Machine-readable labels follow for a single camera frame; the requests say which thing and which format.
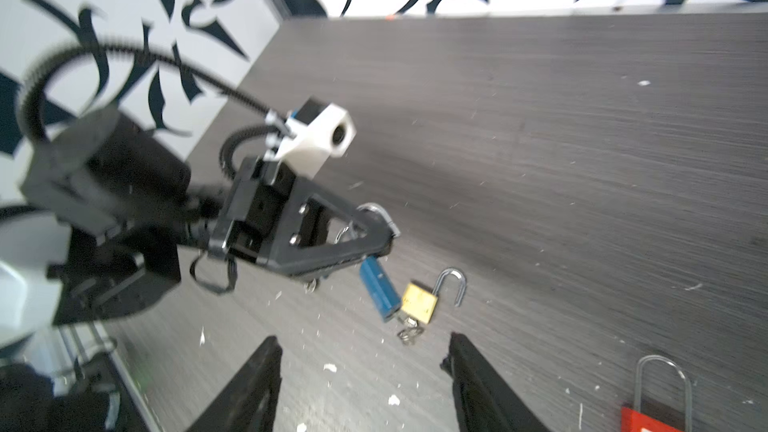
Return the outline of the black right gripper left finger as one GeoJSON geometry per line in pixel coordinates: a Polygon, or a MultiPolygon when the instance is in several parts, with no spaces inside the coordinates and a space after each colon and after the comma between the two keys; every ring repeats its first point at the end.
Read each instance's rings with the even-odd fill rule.
{"type": "Polygon", "coordinates": [[[188,431],[272,431],[282,355],[277,337],[268,336],[188,431]]]}

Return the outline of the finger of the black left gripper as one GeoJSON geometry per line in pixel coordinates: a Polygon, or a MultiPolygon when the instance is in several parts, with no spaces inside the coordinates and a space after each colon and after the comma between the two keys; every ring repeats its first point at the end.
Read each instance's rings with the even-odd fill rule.
{"type": "Polygon", "coordinates": [[[390,226],[379,214],[360,209],[313,180],[296,178],[293,183],[293,233],[313,231],[322,213],[349,225],[358,234],[390,233],[390,226]]]}
{"type": "Polygon", "coordinates": [[[357,215],[346,221],[347,237],[329,242],[327,215],[295,215],[278,222],[262,243],[257,265],[289,279],[325,277],[368,257],[390,253],[396,229],[378,215],[357,215]]]}

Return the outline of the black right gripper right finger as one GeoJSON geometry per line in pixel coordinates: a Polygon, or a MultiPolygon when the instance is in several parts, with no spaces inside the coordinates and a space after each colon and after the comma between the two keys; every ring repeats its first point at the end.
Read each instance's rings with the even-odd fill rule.
{"type": "Polygon", "coordinates": [[[548,431],[465,334],[451,333],[440,368],[452,379],[460,431],[548,431]]]}

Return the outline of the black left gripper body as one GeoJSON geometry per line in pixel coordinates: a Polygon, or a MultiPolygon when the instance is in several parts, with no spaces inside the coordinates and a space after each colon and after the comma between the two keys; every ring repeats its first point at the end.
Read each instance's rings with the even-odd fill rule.
{"type": "Polygon", "coordinates": [[[310,267],[312,254],[300,246],[300,206],[311,183],[284,162],[245,158],[210,230],[208,255],[261,267],[310,267]]]}

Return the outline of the blue padlock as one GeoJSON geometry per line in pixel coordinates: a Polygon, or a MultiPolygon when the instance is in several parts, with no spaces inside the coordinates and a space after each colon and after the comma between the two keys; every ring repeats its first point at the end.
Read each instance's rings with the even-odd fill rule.
{"type": "Polygon", "coordinates": [[[400,236],[400,230],[390,214],[379,204],[368,202],[361,204],[358,210],[369,215],[377,215],[389,228],[390,238],[387,247],[373,256],[366,256],[360,265],[359,276],[384,323],[390,321],[400,310],[402,301],[379,258],[391,252],[394,240],[400,236]]]}

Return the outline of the red padlock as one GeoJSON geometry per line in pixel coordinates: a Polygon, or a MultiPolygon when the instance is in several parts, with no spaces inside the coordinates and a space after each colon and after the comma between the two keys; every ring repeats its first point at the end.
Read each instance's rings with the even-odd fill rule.
{"type": "Polygon", "coordinates": [[[693,385],[689,375],[675,361],[666,356],[650,354],[641,357],[635,367],[632,404],[621,408],[620,431],[692,432],[693,430],[693,385]],[[655,398],[644,398],[644,372],[652,362],[660,362],[672,367],[682,380],[683,402],[680,411],[655,398]]]}

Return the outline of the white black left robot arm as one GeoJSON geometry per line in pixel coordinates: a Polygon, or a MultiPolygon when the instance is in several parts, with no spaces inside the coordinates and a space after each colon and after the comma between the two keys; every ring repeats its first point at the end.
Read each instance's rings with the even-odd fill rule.
{"type": "Polygon", "coordinates": [[[115,107],[38,147],[24,202],[1,210],[1,343],[50,327],[124,318],[181,279],[178,251],[311,283],[387,255],[398,228],[314,177],[349,148],[355,127],[333,103],[233,132],[219,151],[224,186],[190,167],[115,107]]]}

